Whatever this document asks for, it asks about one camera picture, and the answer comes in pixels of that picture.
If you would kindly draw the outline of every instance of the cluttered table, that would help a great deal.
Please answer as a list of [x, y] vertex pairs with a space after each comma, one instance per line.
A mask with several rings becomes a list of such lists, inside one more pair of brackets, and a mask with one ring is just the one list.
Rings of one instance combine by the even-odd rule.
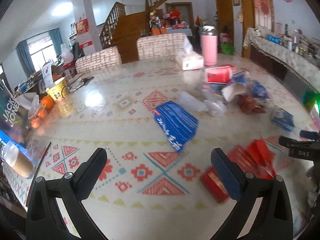
[[[249, 71], [250, 78], [268, 90], [270, 109], [265, 114], [244, 114], [235, 103], [219, 117], [192, 113], [199, 120], [195, 137], [178, 154], [155, 122], [155, 107], [176, 101], [186, 91], [197, 90], [200, 70], [182, 71], [174, 60], [132, 62], [106, 68], [87, 85], [56, 104], [45, 123], [32, 135], [28, 148], [51, 142], [36, 176], [61, 178], [88, 160], [97, 147], [108, 154], [107, 165], [84, 207], [108, 239], [210, 239], [227, 218], [236, 201], [217, 203], [200, 177], [211, 167], [211, 151], [226, 154], [263, 138], [274, 153], [273, 168], [284, 178], [290, 197], [294, 234], [307, 223], [311, 185], [305, 176], [312, 162], [288, 157], [277, 138], [299, 139], [299, 131], [316, 130], [302, 105], [265, 70], [248, 59], [218, 55], [219, 64]], [[279, 106], [294, 116], [290, 133], [271, 122]], [[4, 166], [9, 184], [21, 204], [31, 180]], [[62, 216], [71, 233], [75, 228], [62, 205]], [[248, 225], [243, 233], [248, 232]]]

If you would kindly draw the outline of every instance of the pink bottle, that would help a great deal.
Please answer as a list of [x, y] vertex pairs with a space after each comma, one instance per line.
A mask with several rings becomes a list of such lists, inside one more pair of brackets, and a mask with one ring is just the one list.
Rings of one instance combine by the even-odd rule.
[[201, 34], [201, 49], [204, 65], [215, 66], [218, 53], [218, 34], [214, 26], [203, 26]]

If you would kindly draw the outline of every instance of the wooden staircase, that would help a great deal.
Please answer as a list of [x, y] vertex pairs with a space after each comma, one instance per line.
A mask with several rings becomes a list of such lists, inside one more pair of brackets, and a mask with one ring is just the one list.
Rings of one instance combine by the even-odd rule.
[[124, 5], [116, 2], [100, 33], [102, 47], [117, 46], [122, 63], [139, 60], [137, 39], [141, 32], [149, 33], [150, 12], [167, 0], [146, 0], [144, 12], [125, 15]]

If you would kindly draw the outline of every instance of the curtain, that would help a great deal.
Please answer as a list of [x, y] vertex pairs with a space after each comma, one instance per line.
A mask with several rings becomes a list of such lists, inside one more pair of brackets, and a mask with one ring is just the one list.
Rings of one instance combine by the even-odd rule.
[[61, 38], [59, 28], [49, 31], [49, 35], [52, 40], [52, 44], [53, 44], [54, 50], [56, 51], [56, 54], [61, 55], [61, 47], [60, 46], [62, 44], [62, 38]]
[[27, 44], [27, 41], [24, 40], [22, 42], [19, 42], [16, 51], [18, 54], [18, 58], [20, 60], [20, 63], [22, 65], [22, 68], [24, 72], [26, 73], [27, 77], [29, 77], [31, 74], [33, 74], [36, 70], [33, 66], [32, 59], [29, 53], [29, 47]]

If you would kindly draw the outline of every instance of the orange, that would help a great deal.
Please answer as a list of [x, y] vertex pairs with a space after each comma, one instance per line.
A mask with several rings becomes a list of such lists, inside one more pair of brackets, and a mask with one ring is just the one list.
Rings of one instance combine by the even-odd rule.
[[31, 126], [32, 126], [33, 128], [36, 129], [36, 128], [40, 127], [41, 121], [40, 121], [39, 118], [34, 117], [34, 118], [32, 118], [32, 119], [30, 120], [30, 124], [31, 124]]
[[49, 97], [49, 96], [45, 96], [41, 100], [41, 105], [43, 105], [46, 110], [51, 110], [53, 108], [53, 100], [52, 100], [52, 98]]
[[37, 116], [39, 116], [40, 118], [44, 119], [47, 117], [47, 111], [43, 108], [40, 108], [37, 112]]

